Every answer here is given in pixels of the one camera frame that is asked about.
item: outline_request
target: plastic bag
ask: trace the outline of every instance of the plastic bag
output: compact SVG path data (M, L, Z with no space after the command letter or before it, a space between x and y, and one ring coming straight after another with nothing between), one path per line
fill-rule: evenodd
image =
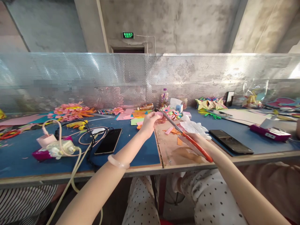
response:
M264 100L269 81L263 81L255 83L254 80L249 84L249 82L244 82L243 93L244 101L242 102L242 107L245 108L262 108L262 101Z

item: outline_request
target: perforated metal partition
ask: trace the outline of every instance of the perforated metal partition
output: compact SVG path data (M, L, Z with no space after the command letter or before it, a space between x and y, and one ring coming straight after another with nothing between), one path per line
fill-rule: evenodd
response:
M158 105L170 97L222 97L245 82L265 83L275 97L300 97L300 54L0 53L0 108L43 112L83 101L96 109Z

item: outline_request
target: hand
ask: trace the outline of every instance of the hand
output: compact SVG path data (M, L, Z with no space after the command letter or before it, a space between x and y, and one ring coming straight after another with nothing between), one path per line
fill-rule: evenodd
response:
M163 120L163 115L155 114L155 112L151 112L144 118L143 125L140 129L140 133L142 133L146 139L150 138L154 128L158 124L165 123L165 120Z

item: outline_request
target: yellow glue gun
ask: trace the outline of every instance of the yellow glue gun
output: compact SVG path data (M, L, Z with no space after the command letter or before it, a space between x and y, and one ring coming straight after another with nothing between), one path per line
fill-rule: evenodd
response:
M77 122L73 122L73 123L69 123L67 124L67 127L69 128L78 128L78 130L82 131L84 128L85 128L85 124L87 124L88 121L85 120L85 121L77 121Z

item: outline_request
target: exit sign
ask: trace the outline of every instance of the exit sign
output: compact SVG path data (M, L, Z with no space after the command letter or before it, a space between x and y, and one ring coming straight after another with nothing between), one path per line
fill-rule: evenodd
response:
M122 32L122 35L123 35L123 39L134 39L133 33Z

